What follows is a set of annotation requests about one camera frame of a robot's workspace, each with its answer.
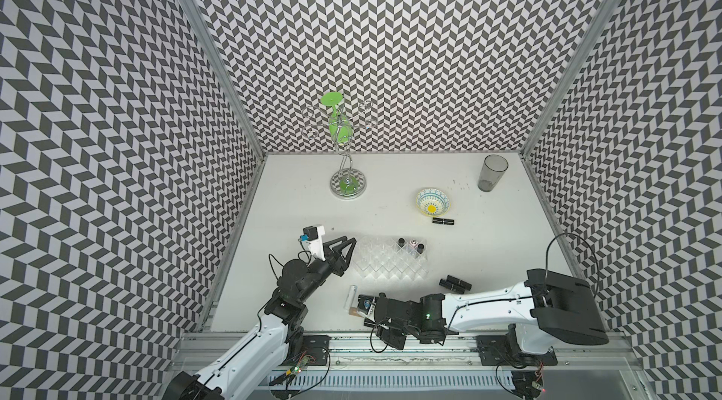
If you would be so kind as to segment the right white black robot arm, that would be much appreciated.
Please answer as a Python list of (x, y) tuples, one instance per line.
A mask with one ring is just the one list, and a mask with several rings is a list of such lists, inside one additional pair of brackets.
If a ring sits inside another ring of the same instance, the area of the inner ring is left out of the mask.
[(588, 282), (543, 268), (526, 274), (526, 281), (504, 289), (430, 294), (417, 302), (360, 295), (353, 311), (398, 350), (409, 336), (442, 345), (449, 336), (496, 325), (510, 327), (511, 349), (524, 355), (543, 355), (558, 342), (587, 347), (609, 342)]

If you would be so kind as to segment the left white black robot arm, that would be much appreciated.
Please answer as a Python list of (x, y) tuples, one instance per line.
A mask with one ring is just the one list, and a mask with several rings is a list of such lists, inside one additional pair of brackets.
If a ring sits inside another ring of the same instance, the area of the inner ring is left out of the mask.
[(169, 382), (165, 399), (246, 399), (261, 381), (299, 353), (306, 301), (327, 279), (341, 277), (351, 266), (355, 238), (341, 236), (325, 243), (304, 235), (305, 253), (321, 244), (321, 254), (302, 255), (284, 264), (276, 289), (257, 311), (257, 323), (235, 345), (194, 375), (182, 372)]

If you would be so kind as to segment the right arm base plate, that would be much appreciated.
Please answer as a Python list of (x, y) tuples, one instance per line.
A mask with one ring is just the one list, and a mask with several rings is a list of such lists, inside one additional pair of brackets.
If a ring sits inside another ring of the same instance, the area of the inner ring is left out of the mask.
[(510, 325), (505, 334), (479, 335), (475, 338), (483, 366), (500, 365), (524, 369), (540, 365), (558, 365), (558, 358), (553, 349), (548, 349), (542, 355), (522, 351), (515, 331), (516, 326)]

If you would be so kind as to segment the white lip balm tube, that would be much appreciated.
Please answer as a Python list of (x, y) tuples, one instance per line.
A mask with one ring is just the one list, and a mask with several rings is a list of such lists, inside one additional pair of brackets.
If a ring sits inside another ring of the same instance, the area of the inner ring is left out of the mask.
[(357, 300), (357, 286), (351, 285), (349, 287), (347, 296), (345, 298), (343, 309), (346, 311), (352, 309), (353, 306), (355, 305), (356, 300)]

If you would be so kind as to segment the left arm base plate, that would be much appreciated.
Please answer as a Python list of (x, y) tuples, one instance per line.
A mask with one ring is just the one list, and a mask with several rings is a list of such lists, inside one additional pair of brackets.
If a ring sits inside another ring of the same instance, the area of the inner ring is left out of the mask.
[(297, 335), (291, 338), (287, 359), (283, 365), (292, 365), (306, 355), (311, 366), (327, 366), (331, 337), (327, 334)]

